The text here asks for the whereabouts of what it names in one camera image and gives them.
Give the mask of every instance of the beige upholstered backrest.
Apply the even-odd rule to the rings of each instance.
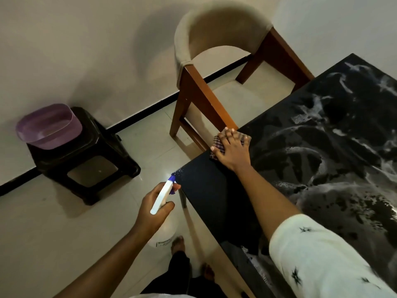
[[[216,0],[189,11],[178,24],[174,45],[178,69],[177,87],[183,67],[201,52],[217,46],[234,46],[255,53],[272,25],[247,4]]]

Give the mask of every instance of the plastic basin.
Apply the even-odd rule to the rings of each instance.
[[[54,149],[80,135],[81,122],[65,104],[46,106],[23,117],[16,126],[20,140],[41,149]]]

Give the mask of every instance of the bare foot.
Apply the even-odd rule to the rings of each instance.
[[[185,252],[185,240],[183,236],[178,236],[173,242],[171,246],[171,255],[174,255],[178,251]]]
[[[215,281],[215,273],[211,269],[210,265],[207,265],[206,263],[203,265],[202,275],[207,280]]]

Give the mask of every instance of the white wall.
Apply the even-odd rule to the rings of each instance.
[[[105,126],[176,92],[173,35],[208,0],[0,0],[0,185],[34,166],[18,119],[64,102]],[[278,0],[243,0],[271,17]],[[202,75],[245,52],[212,49]]]
[[[397,0],[281,0],[273,23],[317,76],[355,53],[397,78]]]

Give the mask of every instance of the black marble table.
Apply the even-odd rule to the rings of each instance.
[[[239,130],[253,167],[397,290],[397,81],[351,54]],[[256,297],[294,297],[236,175],[209,152],[175,174]]]

